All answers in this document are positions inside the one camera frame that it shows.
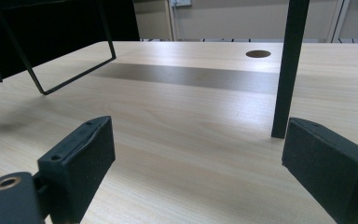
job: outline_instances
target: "black metal frame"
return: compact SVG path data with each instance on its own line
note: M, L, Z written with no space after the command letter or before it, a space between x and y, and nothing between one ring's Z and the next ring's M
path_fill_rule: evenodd
M98 12L101 16L101 20L102 20L102 23L103 23L103 30L104 30L104 33L105 33L105 36L106 36L106 40L108 42L108 45L109 45L109 48L110 48L110 52L112 54L112 57L106 61L104 61L103 63L99 63L97 65L95 65L94 67L91 67L89 70L83 72L83 73L80 73L79 75L75 76L75 77L72 77L66 81L64 81L63 83L51 88L50 90L48 91L44 91L43 88L42 88L42 85L40 84L35 72L34 72L34 69L33 67L31 66L27 56L25 55L19 41L17 40L16 36L14 36L13 32L11 31L2 11L1 11L1 8L0 8L0 23L2 24L5 32L7 33L11 43L13 44L13 47L15 48L15 50L17 51L17 53L19 54L22 62L24 63L28 73L30 74L32 80L34 81L34 84L36 85L37 89L39 90L40 93L42 93L43 95L49 95L50 93L52 92L55 92L56 90L59 90L60 88L68 85L69 83L85 76L86 74L104 66L105 64L107 63L110 63L112 62L115 58L116 58L116 53L115 53L115 49L113 47L113 41L112 41L112 36L110 35L110 31L109 31L109 27L108 27L108 24L107 24L107 20L106 20L106 17L104 15L104 12L103 12L103 4L101 2L101 0L94 0L96 5L97 5L97 8L98 8Z
M290 0L289 3L272 137L283 139L286 135L309 5L310 0Z

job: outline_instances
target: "table surface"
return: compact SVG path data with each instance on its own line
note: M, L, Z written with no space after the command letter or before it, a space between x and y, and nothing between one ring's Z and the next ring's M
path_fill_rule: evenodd
M282 44L115 42L117 59L42 96L0 83L0 176L89 119L113 119L117 160L82 223L334 223L270 137ZM267 58L245 56L249 50ZM109 57L98 43L35 71L45 89ZM358 144L358 45L304 44L291 117Z

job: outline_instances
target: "round hole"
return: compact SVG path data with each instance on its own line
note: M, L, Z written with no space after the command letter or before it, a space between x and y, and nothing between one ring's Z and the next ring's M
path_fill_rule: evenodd
M18 176L12 176L0 181L0 190L10 189L16 185L18 185L21 181L21 178Z
M61 156L59 156L59 155L54 155L54 156L51 157L51 160L52 160L52 161L57 161L57 160L59 160L60 158L61 158Z
M269 55L271 55L271 52L262 49L246 52L246 56L251 58L267 58Z

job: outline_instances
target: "wooden table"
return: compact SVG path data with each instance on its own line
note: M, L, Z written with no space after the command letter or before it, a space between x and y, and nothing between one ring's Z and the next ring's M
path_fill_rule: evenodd
M264 49L271 56L249 58ZM117 160L83 223L334 223L270 137L282 44L116 42L117 59L42 96L0 84L0 176L88 119L113 118ZM48 87L109 57L98 43L36 67ZM358 144L358 45L304 44L292 117Z

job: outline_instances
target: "wall socket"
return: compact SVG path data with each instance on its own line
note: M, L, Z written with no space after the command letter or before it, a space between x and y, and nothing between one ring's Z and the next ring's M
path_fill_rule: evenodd
M191 0L170 0L171 7L188 7L191 6Z

